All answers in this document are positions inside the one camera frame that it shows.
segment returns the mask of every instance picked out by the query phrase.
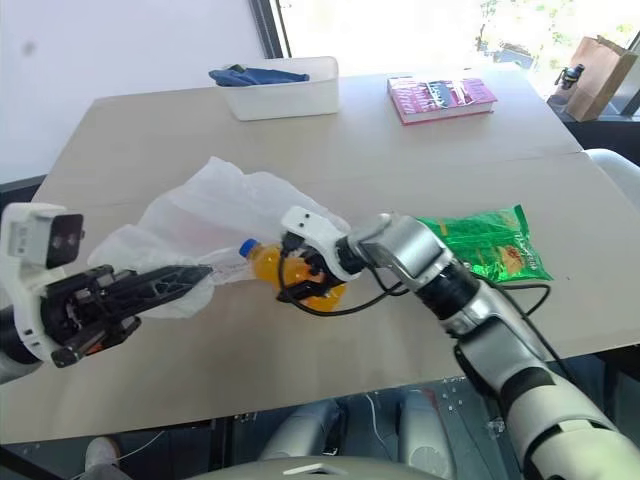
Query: white wall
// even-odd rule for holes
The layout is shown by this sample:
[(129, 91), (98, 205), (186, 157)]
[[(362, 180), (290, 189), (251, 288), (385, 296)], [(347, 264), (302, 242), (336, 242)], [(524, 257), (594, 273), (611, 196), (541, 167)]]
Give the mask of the white wall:
[(95, 98), (263, 57), (247, 0), (0, 1), (0, 184), (48, 172)]

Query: white plastic bag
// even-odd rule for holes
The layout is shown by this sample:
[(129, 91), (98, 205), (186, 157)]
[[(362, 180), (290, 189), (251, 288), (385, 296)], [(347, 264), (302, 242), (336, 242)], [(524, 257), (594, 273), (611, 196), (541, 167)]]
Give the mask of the white plastic bag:
[(215, 285), (253, 278), (238, 254), (247, 238), (280, 240), (280, 220), (299, 205), (340, 230), (349, 225), (289, 182), (267, 172), (249, 175), (212, 157), (184, 185), (156, 198), (137, 225), (111, 233), (89, 256), (91, 266), (144, 273), (165, 265), (211, 265), (213, 273), (183, 298), (145, 312), (147, 317), (186, 318), (204, 308)]

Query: orange bottle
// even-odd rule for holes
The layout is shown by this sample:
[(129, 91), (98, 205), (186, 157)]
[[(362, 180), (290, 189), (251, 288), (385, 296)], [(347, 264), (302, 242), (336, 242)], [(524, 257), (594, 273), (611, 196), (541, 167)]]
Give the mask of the orange bottle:
[[(278, 262), (280, 260), (280, 247), (278, 245), (262, 245), (257, 240), (250, 238), (242, 244), (239, 251), (253, 268), (254, 275), (260, 280), (273, 285), (280, 290), (278, 281)], [(287, 257), (284, 262), (284, 283), (285, 285), (295, 285), (304, 280), (321, 282), (322, 277), (313, 276), (309, 271), (310, 267), (301, 257)], [(329, 290), (324, 297), (309, 297), (301, 301), (302, 304), (320, 310), (330, 312), (333, 310), (346, 290), (346, 285), (338, 285)]]

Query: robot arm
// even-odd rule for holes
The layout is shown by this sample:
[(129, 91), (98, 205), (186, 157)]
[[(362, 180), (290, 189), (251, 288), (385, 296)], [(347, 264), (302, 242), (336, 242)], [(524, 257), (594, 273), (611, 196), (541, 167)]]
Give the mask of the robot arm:
[(13, 305), (0, 309), (0, 384), (42, 362), (72, 365), (124, 342), (139, 313), (186, 294), (209, 266), (169, 265), (137, 274), (110, 265), (67, 276), (78, 256), (82, 215), (43, 203), (13, 203), (2, 214), (0, 285)]
[(635, 445), (549, 370), (543, 346), (518, 311), (472, 276), (424, 224), (379, 215), (345, 236), (294, 207), (283, 226), (283, 254), (293, 248), (318, 252), (334, 282), (364, 268), (388, 268), (422, 300), (456, 339), (454, 354), (470, 381), (498, 400), (525, 478), (637, 478)]

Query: shoe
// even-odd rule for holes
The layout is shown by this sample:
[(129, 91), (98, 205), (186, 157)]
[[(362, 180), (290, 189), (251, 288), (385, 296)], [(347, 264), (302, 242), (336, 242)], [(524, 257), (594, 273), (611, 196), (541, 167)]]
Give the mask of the shoe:
[(107, 437), (97, 437), (91, 440), (84, 456), (85, 472), (96, 465), (119, 466), (120, 449), (118, 445)]

